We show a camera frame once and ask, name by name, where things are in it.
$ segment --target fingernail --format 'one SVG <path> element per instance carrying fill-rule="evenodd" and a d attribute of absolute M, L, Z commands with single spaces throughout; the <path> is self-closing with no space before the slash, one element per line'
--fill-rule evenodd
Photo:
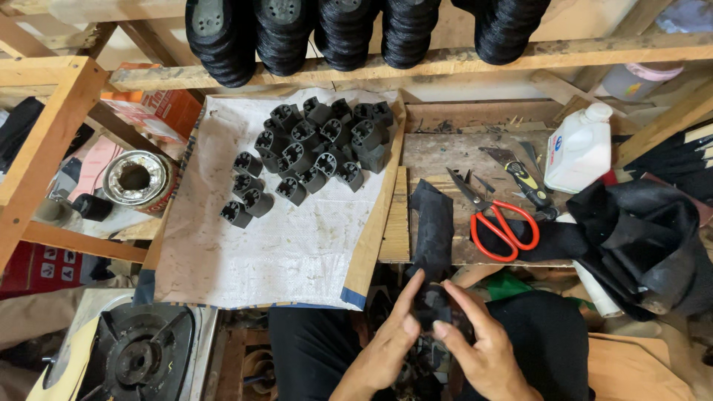
<path fill-rule="evenodd" d="M 442 340 L 446 338 L 448 335 L 448 328 L 446 327 L 446 323 L 442 322 L 440 320 L 435 320 L 434 321 L 434 337 L 437 340 Z"/>
<path fill-rule="evenodd" d="M 417 335 L 421 332 L 419 322 L 416 321 L 416 318 L 411 315 L 406 315 L 406 318 L 404 319 L 404 331 L 408 335 Z"/>

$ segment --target gas stove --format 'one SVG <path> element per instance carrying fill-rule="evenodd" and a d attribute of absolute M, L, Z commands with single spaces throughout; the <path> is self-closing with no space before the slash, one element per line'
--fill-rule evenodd
<path fill-rule="evenodd" d="M 77 400 L 202 399 L 217 310 L 166 304 L 133 307 L 132 296 L 133 289 L 85 291 L 44 388 L 56 383 L 66 369 L 68 339 L 99 316 L 96 342 Z"/>

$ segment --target yellow knife handle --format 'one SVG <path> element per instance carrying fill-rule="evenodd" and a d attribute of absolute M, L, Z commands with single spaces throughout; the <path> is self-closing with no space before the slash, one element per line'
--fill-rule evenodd
<path fill-rule="evenodd" d="M 528 201 L 532 202 L 537 210 L 544 209 L 552 205 L 552 198 L 545 191 L 544 186 L 537 184 L 537 181 L 525 169 L 525 165 L 519 161 L 511 161 L 505 165 L 505 171 L 510 173 L 520 189 L 523 191 Z"/>

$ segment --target black trousers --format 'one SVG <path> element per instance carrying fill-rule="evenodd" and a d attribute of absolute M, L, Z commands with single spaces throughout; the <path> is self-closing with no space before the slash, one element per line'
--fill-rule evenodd
<path fill-rule="evenodd" d="M 530 291 L 486 304 L 505 326 L 528 383 L 545 400 L 589 398 L 587 327 L 574 302 Z M 270 342 L 280 401 L 328 400 L 361 347 L 349 313 L 271 308 Z M 375 400 L 394 400 L 390 389 Z M 484 400 L 467 382 L 457 400 Z"/>

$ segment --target white plastic bottle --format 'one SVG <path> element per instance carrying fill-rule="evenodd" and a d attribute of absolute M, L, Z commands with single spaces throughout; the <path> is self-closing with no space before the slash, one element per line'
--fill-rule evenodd
<path fill-rule="evenodd" d="M 611 169 L 612 108 L 593 103 L 570 114 L 550 137 L 545 164 L 545 185 L 578 193 Z"/>

